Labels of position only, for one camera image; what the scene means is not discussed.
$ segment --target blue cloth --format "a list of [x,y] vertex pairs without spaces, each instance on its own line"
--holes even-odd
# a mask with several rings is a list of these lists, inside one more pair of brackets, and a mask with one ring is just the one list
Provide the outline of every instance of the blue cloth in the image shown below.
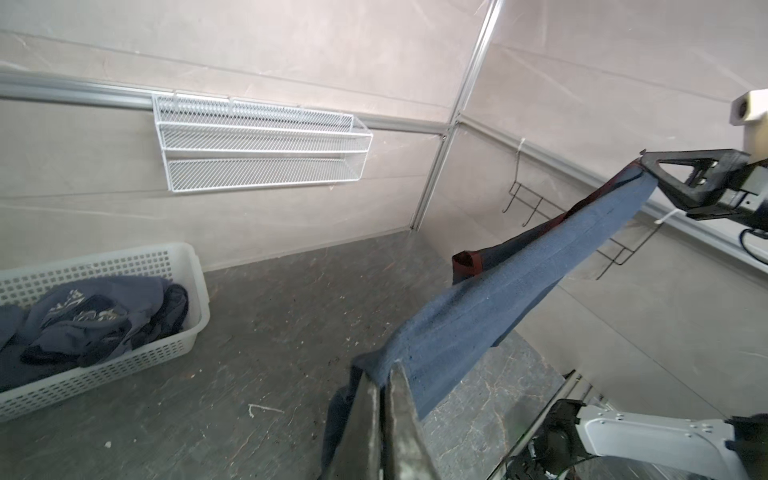
[[33,339],[22,361],[75,357],[89,366],[130,352],[131,337],[163,305],[169,283],[159,276],[107,276],[49,290],[19,330],[20,339]]
[[24,311],[16,305],[0,305],[0,349],[24,322]]
[[454,256],[455,285],[403,323],[381,349],[353,360],[349,385],[328,408],[323,470],[341,440],[363,372],[384,388],[400,360],[423,419],[489,347],[639,211],[656,185],[632,163],[567,213],[496,247]]

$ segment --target concrete floor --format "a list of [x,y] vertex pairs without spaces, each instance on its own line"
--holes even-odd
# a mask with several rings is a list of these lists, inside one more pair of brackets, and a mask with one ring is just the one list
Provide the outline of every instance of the concrete floor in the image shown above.
[[[209,272],[191,353],[0,425],[2,477],[313,480],[351,358],[450,273],[408,232]],[[484,480],[561,383],[516,334],[490,350],[423,423],[444,480]]]

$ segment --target wire hanger rack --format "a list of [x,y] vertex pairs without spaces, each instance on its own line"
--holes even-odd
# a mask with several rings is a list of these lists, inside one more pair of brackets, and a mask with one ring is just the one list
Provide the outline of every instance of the wire hanger rack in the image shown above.
[[[512,202],[517,200],[518,202],[521,202],[526,207],[531,209],[531,214],[528,216],[527,219],[522,223],[522,227],[527,227],[528,224],[533,219],[533,216],[535,214],[539,214],[542,217],[546,218],[547,220],[552,220],[552,218],[556,217],[557,215],[550,215],[545,213],[542,208],[546,207],[549,211],[556,211],[558,212],[558,215],[564,214],[566,212],[565,209],[559,207],[557,204],[547,200],[544,196],[536,193],[534,190],[532,190],[529,187],[526,187],[523,183],[518,181],[518,172],[520,168],[520,150],[522,148],[523,142],[525,142],[525,139],[523,138],[520,146],[518,147],[517,154],[515,155],[515,179],[512,182],[512,186],[509,189],[509,195],[511,198],[509,199],[509,203],[507,206],[502,210],[503,214],[506,214],[509,208],[512,206]],[[524,198],[520,197],[520,193],[525,192],[527,195],[530,195],[531,198],[534,199],[534,201],[527,201]],[[640,243],[635,247],[629,247],[622,242],[614,239],[613,237],[609,238],[607,241],[612,243],[618,248],[618,252],[615,255],[611,255],[609,253],[605,253],[601,251],[600,248],[595,250],[596,253],[599,253],[603,257],[609,260],[607,266],[598,274],[597,278],[595,280],[599,280],[602,278],[603,275],[608,271],[608,269],[611,268],[613,265],[624,265],[645,243],[650,240],[650,238],[661,228],[662,223],[656,223],[651,229],[648,235],[646,235],[643,240],[640,241]]]
[[191,94],[152,104],[173,192],[359,180],[373,138],[352,114]]

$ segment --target blue clothing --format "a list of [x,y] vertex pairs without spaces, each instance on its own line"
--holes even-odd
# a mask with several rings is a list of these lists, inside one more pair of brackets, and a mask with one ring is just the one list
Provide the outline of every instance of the blue clothing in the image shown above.
[[656,185],[632,163],[567,213],[496,247],[455,255],[455,284],[403,323],[381,349],[353,360],[349,385],[329,405],[323,469],[341,440],[363,372],[384,388],[392,364],[400,360],[423,419],[489,347],[639,211]]
[[179,333],[187,291],[159,276],[107,276],[51,288],[25,314],[0,306],[0,392],[117,358]]

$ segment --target white plastic basket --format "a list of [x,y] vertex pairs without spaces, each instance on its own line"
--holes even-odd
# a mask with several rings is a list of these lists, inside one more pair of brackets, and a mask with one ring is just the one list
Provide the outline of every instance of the white plastic basket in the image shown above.
[[163,276],[189,295],[184,331],[148,343],[109,362],[76,368],[0,393],[0,422],[41,409],[131,373],[167,362],[192,349],[210,318],[208,292],[194,249],[187,243],[163,243],[0,271],[0,305],[30,307],[54,286],[113,275]]

